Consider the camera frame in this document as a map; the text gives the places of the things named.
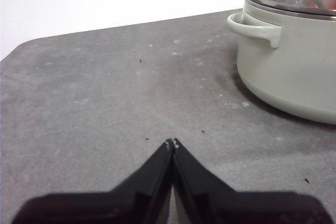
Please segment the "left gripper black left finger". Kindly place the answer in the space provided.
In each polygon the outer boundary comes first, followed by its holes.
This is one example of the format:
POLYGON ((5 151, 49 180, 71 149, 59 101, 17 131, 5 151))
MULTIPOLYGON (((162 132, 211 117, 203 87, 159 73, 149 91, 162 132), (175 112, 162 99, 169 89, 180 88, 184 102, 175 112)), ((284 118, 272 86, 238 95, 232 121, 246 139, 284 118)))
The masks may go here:
POLYGON ((110 191, 53 193, 26 201, 13 223, 167 223, 174 145, 166 140, 110 191))

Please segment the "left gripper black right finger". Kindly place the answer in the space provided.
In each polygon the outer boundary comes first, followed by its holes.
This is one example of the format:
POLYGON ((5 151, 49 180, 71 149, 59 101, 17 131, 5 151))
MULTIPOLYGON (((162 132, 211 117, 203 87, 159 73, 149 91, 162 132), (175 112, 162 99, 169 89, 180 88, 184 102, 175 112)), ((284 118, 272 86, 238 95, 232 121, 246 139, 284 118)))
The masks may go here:
POLYGON ((181 223, 332 223, 316 198, 293 191, 236 191, 207 170, 178 140, 174 191, 181 223))

